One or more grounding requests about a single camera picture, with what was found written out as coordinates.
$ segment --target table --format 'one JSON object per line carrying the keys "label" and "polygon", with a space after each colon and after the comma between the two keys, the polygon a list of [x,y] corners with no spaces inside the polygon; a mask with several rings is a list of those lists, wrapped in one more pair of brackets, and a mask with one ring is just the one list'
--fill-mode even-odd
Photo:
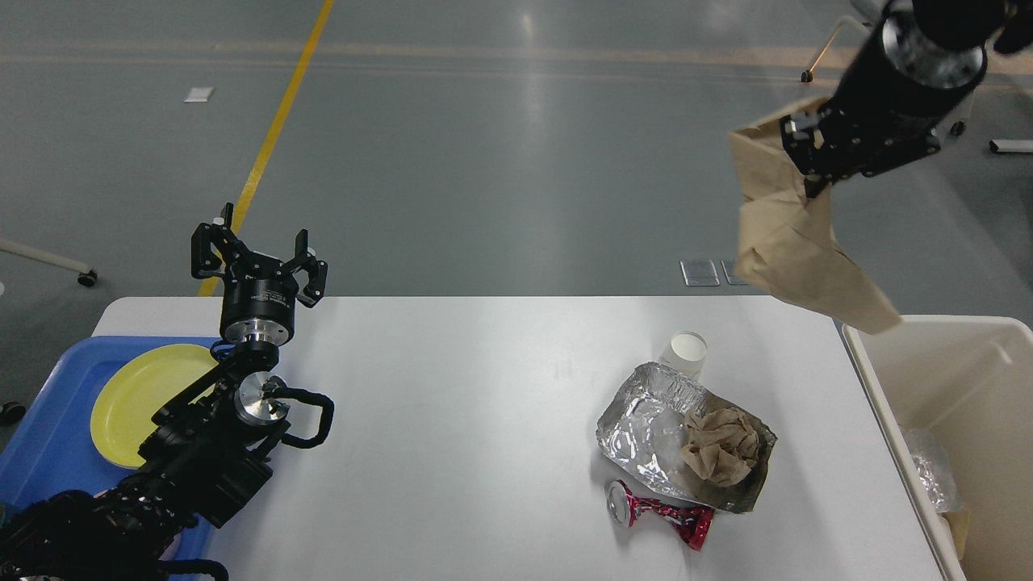
{"label": "table", "polygon": [[[128,298],[95,335],[218,333],[219,299]],[[279,447],[210,557],[233,579],[942,579],[832,319],[770,297],[327,298],[277,367],[337,403]],[[779,436],[754,512],[702,552],[612,523],[595,423],[681,330]],[[291,409],[292,431],[315,414]],[[648,491],[626,478],[636,494]]]}

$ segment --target metal plate on floor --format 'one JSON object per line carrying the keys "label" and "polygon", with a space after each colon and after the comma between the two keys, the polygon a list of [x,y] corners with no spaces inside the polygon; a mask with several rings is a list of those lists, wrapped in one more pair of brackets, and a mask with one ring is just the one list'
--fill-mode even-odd
{"label": "metal plate on floor", "polygon": [[993,140],[990,151],[994,153],[1033,153],[1033,140]]}
{"label": "metal plate on floor", "polygon": [[721,261],[721,268],[724,269],[724,277],[728,284],[749,284],[749,282],[735,276],[735,261]]}
{"label": "metal plate on floor", "polygon": [[682,261],[682,275],[686,286],[720,286],[714,261]]}
{"label": "metal plate on floor", "polygon": [[194,87],[190,89],[187,93],[187,98],[183,99],[185,103],[207,103],[208,99],[212,96],[212,91],[215,87]]}

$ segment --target brown paper bag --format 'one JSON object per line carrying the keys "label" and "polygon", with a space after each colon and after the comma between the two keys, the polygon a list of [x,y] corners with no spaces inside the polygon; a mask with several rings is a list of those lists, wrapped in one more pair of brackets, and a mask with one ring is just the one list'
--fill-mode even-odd
{"label": "brown paper bag", "polygon": [[779,119],[815,112],[825,100],[793,103],[729,135],[746,198],[739,214],[735,274],[786,303],[879,333],[900,323],[900,314],[836,243],[832,187],[809,200],[803,175],[782,149]]}

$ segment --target chair wheel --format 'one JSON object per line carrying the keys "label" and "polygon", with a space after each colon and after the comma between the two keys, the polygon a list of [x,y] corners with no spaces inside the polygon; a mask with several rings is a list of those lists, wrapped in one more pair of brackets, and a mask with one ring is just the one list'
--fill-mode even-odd
{"label": "chair wheel", "polygon": [[0,426],[12,426],[25,417],[25,406],[17,401],[0,405]]}
{"label": "chair wheel", "polygon": [[80,284],[89,288],[97,283],[97,271],[91,270],[90,272],[80,273],[77,280]]}

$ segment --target trash bin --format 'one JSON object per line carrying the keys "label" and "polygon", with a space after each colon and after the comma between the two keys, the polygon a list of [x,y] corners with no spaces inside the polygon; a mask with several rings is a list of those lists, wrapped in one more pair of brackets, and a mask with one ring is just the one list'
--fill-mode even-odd
{"label": "trash bin", "polygon": [[[907,315],[843,334],[911,502],[950,581],[1026,580],[1033,572],[1033,333],[996,316]],[[900,428],[927,428],[950,457],[971,511],[959,563]]]}

